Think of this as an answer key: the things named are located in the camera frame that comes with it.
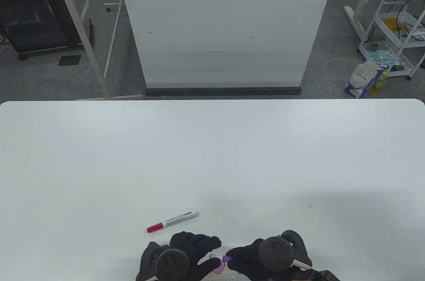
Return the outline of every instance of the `whiteboard base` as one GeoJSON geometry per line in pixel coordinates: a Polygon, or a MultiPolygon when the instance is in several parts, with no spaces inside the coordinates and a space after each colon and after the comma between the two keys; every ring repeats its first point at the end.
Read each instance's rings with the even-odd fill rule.
{"type": "Polygon", "coordinates": [[[147,88],[146,96],[296,96],[301,87],[147,88]]]}

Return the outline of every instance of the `plastic bottle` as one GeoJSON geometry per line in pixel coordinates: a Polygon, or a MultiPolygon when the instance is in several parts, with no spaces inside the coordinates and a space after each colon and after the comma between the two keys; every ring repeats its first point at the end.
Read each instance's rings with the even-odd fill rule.
{"type": "Polygon", "coordinates": [[[369,90],[370,96],[377,96],[379,95],[379,93],[381,93],[382,89],[387,83],[387,76],[388,76],[387,72],[382,73],[382,75],[378,78],[378,81],[370,88],[369,90]]]}

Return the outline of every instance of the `whiteboard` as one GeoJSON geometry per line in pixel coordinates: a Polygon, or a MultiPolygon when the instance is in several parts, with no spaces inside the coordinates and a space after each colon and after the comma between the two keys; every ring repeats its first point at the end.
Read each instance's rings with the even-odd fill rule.
{"type": "Polygon", "coordinates": [[[327,0],[126,0],[147,87],[299,87],[327,0]]]}

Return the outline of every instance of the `black glove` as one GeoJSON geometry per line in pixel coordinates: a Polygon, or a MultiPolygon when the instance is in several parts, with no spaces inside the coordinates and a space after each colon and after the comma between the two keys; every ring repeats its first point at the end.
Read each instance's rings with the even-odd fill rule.
{"type": "Polygon", "coordinates": [[[227,252],[227,256],[233,257],[227,266],[231,270],[235,270],[246,275],[252,281],[264,281],[272,279],[274,281],[290,281],[294,275],[300,271],[298,267],[291,267],[284,271],[275,272],[266,269],[260,262],[258,250],[263,239],[255,240],[252,245],[240,246],[227,252]]]}
{"type": "Polygon", "coordinates": [[[211,258],[198,265],[199,260],[208,252],[221,247],[218,237],[208,237],[206,235],[195,235],[191,232],[180,232],[175,234],[170,241],[170,248],[183,251],[189,259],[189,270],[181,281],[201,281],[208,273],[218,268],[220,259],[211,258]]]}

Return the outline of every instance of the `whiteboard stand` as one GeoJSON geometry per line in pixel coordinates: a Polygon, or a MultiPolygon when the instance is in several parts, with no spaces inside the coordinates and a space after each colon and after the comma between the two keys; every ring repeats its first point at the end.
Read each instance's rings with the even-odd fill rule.
{"type": "Polygon", "coordinates": [[[363,39],[365,35],[365,29],[360,24],[360,19],[365,13],[365,8],[370,0],[360,0],[357,4],[357,7],[355,11],[353,11],[353,8],[350,6],[344,6],[344,12],[348,17],[348,20],[350,21],[351,25],[353,26],[354,30],[356,31],[358,37],[360,39],[363,39]]]}
{"type": "Polygon", "coordinates": [[[115,20],[115,26],[114,30],[111,36],[111,44],[109,46],[109,52],[108,52],[108,59],[106,60],[106,65],[103,70],[103,73],[100,69],[99,63],[97,62],[96,55],[94,54],[93,47],[91,46],[90,39],[87,35],[87,32],[84,28],[84,19],[87,16],[87,10],[90,5],[91,0],[86,0],[85,6],[83,8],[83,11],[81,15],[78,13],[74,0],[65,0],[66,6],[69,10],[69,13],[71,15],[71,18],[74,22],[74,25],[78,31],[78,35],[81,39],[81,42],[84,46],[85,52],[87,53],[88,59],[90,61],[92,70],[94,72],[94,75],[96,76],[97,82],[100,85],[100,88],[103,92],[104,97],[103,98],[97,98],[97,99],[91,99],[91,100],[139,100],[143,99],[143,94],[133,95],[133,96],[112,96],[107,84],[106,84],[106,76],[108,74],[109,70],[109,64],[111,62],[111,56],[112,51],[114,50],[114,44],[115,44],[115,37],[117,34],[118,25],[120,23],[120,16],[121,12],[123,10],[123,4],[124,0],[120,0],[120,3],[118,4],[118,11],[117,11],[117,18],[115,20]]]}

